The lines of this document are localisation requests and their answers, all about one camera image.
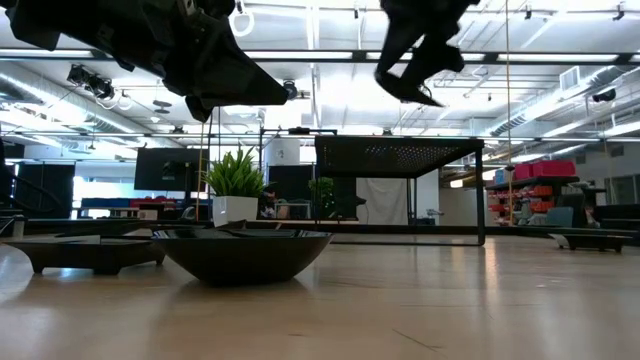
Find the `black square mini plate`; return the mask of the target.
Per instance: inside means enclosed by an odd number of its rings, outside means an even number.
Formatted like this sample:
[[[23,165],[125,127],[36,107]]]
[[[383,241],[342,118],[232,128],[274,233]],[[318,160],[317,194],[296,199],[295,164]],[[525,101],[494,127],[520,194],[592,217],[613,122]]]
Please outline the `black square mini plate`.
[[[36,274],[45,268],[72,268],[117,275],[122,268],[149,262],[160,266],[165,259],[164,252],[150,240],[49,237],[11,240],[6,245],[22,251]]]
[[[571,251],[577,249],[596,249],[600,252],[614,250],[621,253],[624,244],[631,237],[621,235],[579,234],[579,233],[549,233],[560,249],[568,248]]]
[[[201,230],[206,228],[205,225],[198,224],[149,224],[146,227],[152,232],[169,230]]]

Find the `dark storage rack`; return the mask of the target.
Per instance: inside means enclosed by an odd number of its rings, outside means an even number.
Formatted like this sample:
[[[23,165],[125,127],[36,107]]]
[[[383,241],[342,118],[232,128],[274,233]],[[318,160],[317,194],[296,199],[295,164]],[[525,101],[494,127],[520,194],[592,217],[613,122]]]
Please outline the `dark storage rack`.
[[[488,210],[498,226],[598,227],[593,211],[605,192],[576,176],[533,177],[488,186]]]

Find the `black overhead frame bar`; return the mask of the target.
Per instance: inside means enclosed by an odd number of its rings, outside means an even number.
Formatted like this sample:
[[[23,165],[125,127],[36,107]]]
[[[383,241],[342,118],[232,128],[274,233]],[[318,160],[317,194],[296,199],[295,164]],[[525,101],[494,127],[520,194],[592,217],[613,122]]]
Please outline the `black overhead frame bar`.
[[[249,50],[246,55],[257,62],[302,63],[374,63],[381,57],[373,50]],[[467,64],[475,65],[633,65],[640,66],[636,53],[561,53],[561,52],[463,52]],[[113,61],[99,50],[62,49],[47,51],[31,48],[0,48],[0,60]]]

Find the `white ceiling air vent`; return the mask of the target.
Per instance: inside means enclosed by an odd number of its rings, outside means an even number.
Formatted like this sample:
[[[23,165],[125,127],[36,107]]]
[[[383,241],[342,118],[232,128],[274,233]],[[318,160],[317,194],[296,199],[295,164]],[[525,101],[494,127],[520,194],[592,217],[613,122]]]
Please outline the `white ceiling air vent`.
[[[573,66],[559,75],[559,86],[562,91],[568,91],[580,84],[580,67]]]

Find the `dark cabinet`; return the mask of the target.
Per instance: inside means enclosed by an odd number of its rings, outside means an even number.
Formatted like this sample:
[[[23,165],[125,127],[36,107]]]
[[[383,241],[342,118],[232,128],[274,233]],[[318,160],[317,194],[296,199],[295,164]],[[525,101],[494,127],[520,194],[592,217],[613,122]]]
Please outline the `dark cabinet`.
[[[74,165],[23,164],[14,197],[29,218],[68,219],[73,203]]]

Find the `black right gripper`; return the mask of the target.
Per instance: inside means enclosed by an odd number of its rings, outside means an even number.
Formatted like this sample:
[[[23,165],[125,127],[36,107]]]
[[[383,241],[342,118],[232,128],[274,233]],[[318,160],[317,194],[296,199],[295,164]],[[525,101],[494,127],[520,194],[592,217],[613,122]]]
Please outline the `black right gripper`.
[[[470,6],[480,0],[382,0],[387,15],[423,22],[429,31],[457,33],[459,20]],[[381,55],[375,70],[375,79],[383,83],[388,71],[418,39],[418,26],[410,22],[390,22]],[[413,56],[400,79],[407,85],[418,86],[426,79],[443,71],[459,73],[465,64],[460,50],[445,40],[426,37]]]

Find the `green plant in white pot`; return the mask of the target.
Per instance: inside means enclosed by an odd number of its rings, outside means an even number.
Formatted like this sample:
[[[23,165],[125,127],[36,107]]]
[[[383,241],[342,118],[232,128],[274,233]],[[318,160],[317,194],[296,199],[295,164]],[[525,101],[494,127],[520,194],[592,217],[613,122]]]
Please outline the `green plant in white pot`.
[[[263,173],[252,165],[251,151],[227,152],[201,176],[213,193],[212,220],[216,227],[257,218],[265,182]]]

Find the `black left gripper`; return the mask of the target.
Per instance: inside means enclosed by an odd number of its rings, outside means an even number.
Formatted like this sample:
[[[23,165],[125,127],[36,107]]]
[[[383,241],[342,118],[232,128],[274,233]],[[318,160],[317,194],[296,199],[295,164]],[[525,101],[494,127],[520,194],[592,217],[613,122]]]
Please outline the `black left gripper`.
[[[213,107],[283,105],[288,91],[240,49],[224,14],[197,0],[94,0],[94,46],[128,71],[148,70],[200,123]]]

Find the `small dark green plant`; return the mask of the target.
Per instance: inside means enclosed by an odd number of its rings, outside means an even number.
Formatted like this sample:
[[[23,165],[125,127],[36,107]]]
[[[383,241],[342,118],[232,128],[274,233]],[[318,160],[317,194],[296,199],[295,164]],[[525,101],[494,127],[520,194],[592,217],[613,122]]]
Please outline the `small dark green plant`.
[[[336,210],[334,181],[328,177],[312,179],[308,182],[311,201],[316,219],[329,218]]]

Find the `large red storage bin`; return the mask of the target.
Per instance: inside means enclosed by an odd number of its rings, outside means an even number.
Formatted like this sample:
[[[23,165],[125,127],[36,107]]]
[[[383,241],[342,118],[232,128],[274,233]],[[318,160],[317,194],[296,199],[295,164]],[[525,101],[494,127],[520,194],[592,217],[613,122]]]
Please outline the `large red storage bin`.
[[[567,160],[544,160],[531,165],[534,177],[573,177],[576,175],[575,164]]]

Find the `black perforated metal shelf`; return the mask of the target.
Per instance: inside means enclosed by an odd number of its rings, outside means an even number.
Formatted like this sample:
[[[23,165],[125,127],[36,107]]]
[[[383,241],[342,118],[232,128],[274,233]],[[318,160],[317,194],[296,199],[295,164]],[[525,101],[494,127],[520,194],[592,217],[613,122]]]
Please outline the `black perforated metal shelf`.
[[[409,224],[417,225],[418,178],[468,155],[475,158],[475,247],[486,242],[483,173],[484,141],[476,137],[317,136],[318,174],[330,178],[407,179]]]

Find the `black monitor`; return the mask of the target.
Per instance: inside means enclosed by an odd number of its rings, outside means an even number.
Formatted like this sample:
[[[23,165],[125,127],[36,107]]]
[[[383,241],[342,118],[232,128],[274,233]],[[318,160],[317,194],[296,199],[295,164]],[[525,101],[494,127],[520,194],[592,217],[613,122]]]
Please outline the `black monitor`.
[[[207,170],[209,151],[186,148],[139,148],[134,189],[146,191],[203,190],[200,176]]]

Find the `black leaf-shaped mini plate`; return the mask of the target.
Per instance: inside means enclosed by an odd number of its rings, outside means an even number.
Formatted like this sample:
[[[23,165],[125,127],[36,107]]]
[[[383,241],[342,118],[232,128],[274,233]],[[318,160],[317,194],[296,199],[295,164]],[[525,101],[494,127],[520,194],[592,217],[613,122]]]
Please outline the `black leaf-shaped mini plate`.
[[[327,232],[290,229],[168,228],[153,241],[180,267],[215,287],[286,282],[331,242]]]

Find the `person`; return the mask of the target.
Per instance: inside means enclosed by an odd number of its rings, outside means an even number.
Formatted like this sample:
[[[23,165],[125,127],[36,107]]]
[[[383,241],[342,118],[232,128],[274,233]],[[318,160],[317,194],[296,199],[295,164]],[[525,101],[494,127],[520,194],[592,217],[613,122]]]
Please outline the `person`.
[[[260,216],[265,219],[288,219],[290,215],[288,201],[279,198],[271,186],[267,186],[260,195],[258,208]]]

